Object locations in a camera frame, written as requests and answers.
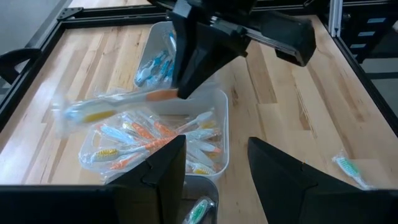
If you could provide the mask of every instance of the green toothbrush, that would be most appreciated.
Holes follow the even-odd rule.
[[[371,190],[372,187],[365,183],[361,177],[359,169],[349,159],[342,155],[337,155],[333,158],[333,162],[336,162],[338,166],[346,173],[349,177],[352,177],[363,190]]]
[[[208,197],[201,197],[185,217],[183,224],[197,224],[205,217],[206,213],[215,203]]]

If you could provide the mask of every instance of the metal frame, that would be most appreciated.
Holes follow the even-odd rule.
[[[378,3],[384,4],[385,0],[379,0]],[[272,1],[259,1],[252,13],[261,13],[264,11],[279,11],[289,14],[291,16],[301,15],[319,15],[322,16],[327,13],[327,1],[321,0],[308,0],[304,4],[283,4],[276,5]],[[349,2],[350,9],[357,7],[362,10],[362,2]],[[0,102],[0,131],[5,127],[12,113],[17,108],[19,102],[25,95],[26,91],[36,78],[40,69],[48,59],[50,53],[60,40],[61,36],[66,29],[89,28],[89,27],[109,27],[109,26],[128,26],[138,24],[153,24],[156,22],[166,20],[166,11],[156,6],[124,6],[124,7],[104,7],[83,9],[67,8],[64,9],[57,19],[55,25],[51,28],[49,34],[44,41],[39,44],[38,49],[41,55],[35,59],[29,60],[28,64],[24,67],[23,71],[18,75],[15,82],[10,87],[5,99]],[[349,49],[339,37],[333,38],[342,51],[347,61],[361,80],[365,89],[371,95],[377,107],[380,109],[391,128],[398,135],[398,119],[393,114],[390,107],[381,97],[380,93],[376,90],[374,85],[366,78],[366,74],[362,68],[355,61]]]
[[[330,0],[328,31],[332,37],[340,36],[342,15],[343,0]]]

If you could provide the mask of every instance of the toothbrush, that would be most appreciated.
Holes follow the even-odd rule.
[[[137,86],[142,86],[142,84],[150,77],[152,70],[155,67],[160,66],[160,64],[165,60],[167,56],[167,51],[162,51],[160,54],[158,54],[155,59],[152,61],[152,64],[144,68],[140,73],[137,74],[136,76],[136,84]]]
[[[220,130],[217,128],[199,129],[184,133],[184,135],[187,138],[187,141],[209,139],[220,134],[221,134]]]
[[[127,111],[134,106],[149,101],[162,101],[178,98],[177,89],[155,90],[146,93],[120,93],[77,102],[63,112],[66,122],[79,126],[106,119],[116,113]]]
[[[158,139],[156,141],[153,141],[151,143],[145,144],[143,146],[137,147],[134,150],[137,151],[144,151],[144,150],[149,150],[151,154],[155,153],[157,150],[159,150],[161,147],[169,143],[171,140],[173,140],[174,137],[169,137],[169,138],[163,138],[163,139]]]
[[[371,190],[372,186],[365,183],[362,179],[361,174],[359,173],[358,168],[347,158],[344,156],[335,156],[333,161],[338,164],[338,166],[347,174],[349,177],[353,178],[363,190]]]
[[[137,114],[142,116],[146,121],[148,121],[151,125],[153,125],[162,136],[175,136],[176,135],[176,133],[171,131],[168,127],[164,126],[159,121],[155,121],[154,119],[151,119],[142,111],[137,111]]]
[[[94,153],[91,156],[91,163],[112,161],[119,158],[120,156],[128,155],[135,152],[141,152],[141,151],[145,151],[145,149],[140,147],[135,149],[123,150],[123,151],[118,149],[103,149],[101,151]]]
[[[212,168],[204,164],[201,164],[199,162],[191,162],[187,160],[186,163],[188,164],[188,166],[192,167],[194,174],[205,174],[205,175],[216,174],[216,172]]]
[[[175,42],[175,38],[174,38],[173,32],[171,32],[169,34],[169,37],[170,37],[170,42],[172,43],[173,52],[174,52],[174,55],[175,55],[175,52],[177,51],[177,43]]]
[[[138,152],[127,159],[122,159],[119,162],[115,162],[112,166],[111,169],[115,170],[121,170],[126,168],[127,166],[130,166],[132,163],[137,164],[138,162],[142,162],[149,156],[149,151],[144,151],[144,152]]]
[[[126,126],[129,125],[129,127],[133,130],[135,130],[137,132],[137,134],[139,134],[141,137],[148,139],[148,140],[155,140],[155,137],[148,131],[146,130],[146,128],[144,128],[142,125],[138,124],[138,123],[131,123],[125,124]]]
[[[215,206],[214,201],[212,201],[208,197],[201,197],[195,203],[193,208],[185,217],[182,224],[199,224],[203,221],[204,217],[206,216],[207,212]]]
[[[193,119],[190,122],[188,122],[187,124],[184,124],[183,126],[177,128],[177,132],[181,133],[182,131],[184,131],[185,129],[189,128],[190,126],[192,126],[194,124],[207,122],[208,120],[210,120],[212,118],[212,116],[213,116],[213,112],[211,112],[211,111],[199,114],[195,119]]]
[[[214,162],[206,156],[200,149],[195,147],[195,145],[191,145],[187,142],[187,154],[197,158],[202,164],[213,167]]]
[[[222,150],[210,143],[204,142],[204,141],[199,141],[199,140],[191,140],[187,142],[187,145],[190,147],[196,147],[199,148],[202,151],[205,152],[215,152],[215,153],[221,153]]]
[[[154,79],[155,79],[155,84],[158,84],[160,80],[164,79],[164,77],[165,77],[166,74],[167,74],[167,68],[169,67],[170,63],[171,63],[171,60],[166,60],[166,61],[163,63],[162,68],[160,69],[159,74],[158,74],[156,77],[154,77]]]
[[[170,67],[170,69],[167,72],[166,77],[164,78],[165,83],[168,83],[172,79],[173,72],[174,72],[174,62],[172,62],[172,66]]]
[[[117,140],[119,142],[129,144],[129,145],[138,145],[137,141],[133,139],[129,134],[120,131],[116,128],[109,127],[105,124],[100,124],[97,126],[98,130],[103,134],[107,135],[111,139]]]

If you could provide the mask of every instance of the wooden table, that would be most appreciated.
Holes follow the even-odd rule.
[[[142,4],[145,1],[74,0],[71,7]],[[317,49],[302,68],[251,43],[247,58],[220,70],[229,96],[231,159],[218,182],[219,223],[266,223],[247,159],[249,136],[343,181],[332,163],[340,151],[354,159],[377,187],[398,186],[398,139],[316,17]],[[114,87],[133,89],[150,26],[68,30],[0,134],[0,183],[97,184],[78,152],[85,132],[55,136],[52,100],[92,97]]]

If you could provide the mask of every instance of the robotic arm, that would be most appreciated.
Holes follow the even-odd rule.
[[[177,34],[173,87],[188,98],[207,78],[237,56],[251,40],[275,48],[277,57],[306,66],[315,33],[307,19],[251,11],[257,0],[149,0],[170,10]]]

